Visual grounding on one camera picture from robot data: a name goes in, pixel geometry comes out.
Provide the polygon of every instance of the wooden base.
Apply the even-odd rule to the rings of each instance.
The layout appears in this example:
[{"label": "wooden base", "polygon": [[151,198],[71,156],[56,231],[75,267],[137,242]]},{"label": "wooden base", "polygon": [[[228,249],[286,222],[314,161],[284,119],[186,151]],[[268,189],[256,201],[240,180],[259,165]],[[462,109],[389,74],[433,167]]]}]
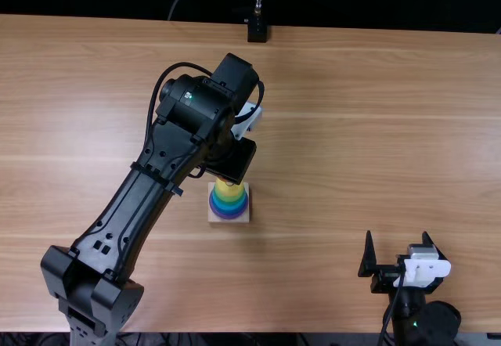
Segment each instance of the wooden base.
[{"label": "wooden base", "polygon": [[[214,182],[210,182],[209,184],[209,193],[208,196],[211,195],[212,189],[214,188]],[[216,214],[211,209],[211,206],[209,205],[209,200],[207,196],[207,209],[208,209],[208,221],[209,222],[217,222],[217,223],[249,223],[251,220],[251,196],[249,193],[249,183],[244,183],[243,187],[245,189],[245,192],[247,193],[247,196],[249,197],[249,204],[247,205],[247,209],[245,212],[243,212],[241,215],[239,215],[237,218],[234,219],[224,219],[221,217],[218,217]]]}]

